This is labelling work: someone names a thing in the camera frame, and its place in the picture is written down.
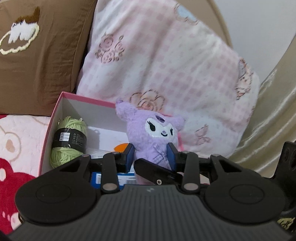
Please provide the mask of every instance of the beige satin fabric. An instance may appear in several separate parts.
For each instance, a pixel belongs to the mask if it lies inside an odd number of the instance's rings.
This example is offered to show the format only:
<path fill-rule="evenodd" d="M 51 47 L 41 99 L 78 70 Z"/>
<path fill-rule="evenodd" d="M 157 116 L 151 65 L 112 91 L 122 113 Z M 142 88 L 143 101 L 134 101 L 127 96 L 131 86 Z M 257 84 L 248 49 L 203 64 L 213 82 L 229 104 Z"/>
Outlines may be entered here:
<path fill-rule="evenodd" d="M 250 123 L 230 158 L 271 177 L 285 141 L 296 140 L 296 39 L 263 83 Z"/>

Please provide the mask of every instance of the white wall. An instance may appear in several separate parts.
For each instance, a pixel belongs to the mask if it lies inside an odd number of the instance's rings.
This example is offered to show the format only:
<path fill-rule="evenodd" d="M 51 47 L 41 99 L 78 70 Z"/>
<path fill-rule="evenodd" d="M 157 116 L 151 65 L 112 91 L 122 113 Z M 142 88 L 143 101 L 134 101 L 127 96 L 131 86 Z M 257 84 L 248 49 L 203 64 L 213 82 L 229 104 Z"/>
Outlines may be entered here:
<path fill-rule="evenodd" d="M 296 33 L 296 0 L 215 0 L 234 49 L 261 82 L 281 59 Z"/>

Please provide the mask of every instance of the open cardboard box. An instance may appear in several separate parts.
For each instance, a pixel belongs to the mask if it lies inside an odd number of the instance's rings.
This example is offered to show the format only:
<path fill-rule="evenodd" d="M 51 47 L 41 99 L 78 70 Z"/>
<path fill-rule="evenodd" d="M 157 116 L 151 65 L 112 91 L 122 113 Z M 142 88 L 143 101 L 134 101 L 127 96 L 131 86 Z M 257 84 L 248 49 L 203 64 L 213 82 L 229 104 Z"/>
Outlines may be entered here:
<path fill-rule="evenodd" d="M 62 92 L 45 135 L 39 175 L 52 170 L 49 159 L 54 133 L 59 121 L 67 116 L 75 119 L 82 118 L 88 126 L 86 154 L 90 154 L 92 158 L 101 158 L 104 154 L 114 151 L 117 145 L 128 143 L 126 122 L 116 115 L 115 104 Z M 178 150 L 183 151 L 181 142 Z M 201 177 L 202 183 L 208 183 L 207 180 L 204 176 Z"/>

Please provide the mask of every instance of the metal screw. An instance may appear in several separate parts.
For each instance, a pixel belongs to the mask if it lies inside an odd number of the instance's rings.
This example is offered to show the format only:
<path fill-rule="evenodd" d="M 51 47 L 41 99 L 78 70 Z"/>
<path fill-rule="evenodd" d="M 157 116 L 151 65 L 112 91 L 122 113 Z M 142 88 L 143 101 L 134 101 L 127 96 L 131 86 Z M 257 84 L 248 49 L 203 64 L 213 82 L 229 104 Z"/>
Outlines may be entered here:
<path fill-rule="evenodd" d="M 114 191 L 116 190 L 116 188 L 117 188 L 117 185 L 114 183 L 106 183 L 103 185 L 103 189 L 106 191 Z"/>
<path fill-rule="evenodd" d="M 186 183 L 184 185 L 184 188 L 187 190 L 187 191 L 195 191 L 198 189 L 198 185 L 196 183 Z"/>

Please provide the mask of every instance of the round black pad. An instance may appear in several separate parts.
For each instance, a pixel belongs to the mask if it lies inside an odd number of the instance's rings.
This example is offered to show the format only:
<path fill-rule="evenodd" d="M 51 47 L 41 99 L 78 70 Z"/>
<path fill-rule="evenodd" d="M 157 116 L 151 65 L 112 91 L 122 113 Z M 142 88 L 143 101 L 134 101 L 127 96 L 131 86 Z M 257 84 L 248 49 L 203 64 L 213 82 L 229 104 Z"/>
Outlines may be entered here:
<path fill-rule="evenodd" d="M 16 207 L 26 221 L 61 224 L 86 214 L 96 202 L 95 189 L 73 173 L 42 175 L 23 185 L 15 196 Z"/>
<path fill-rule="evenodd" d="M 205 201 L 222 218 L 241 224 L 270 221 L 285 205 L 284 193 L 277 185 L 239 172 L 227 173 L 211 183 Z"/>

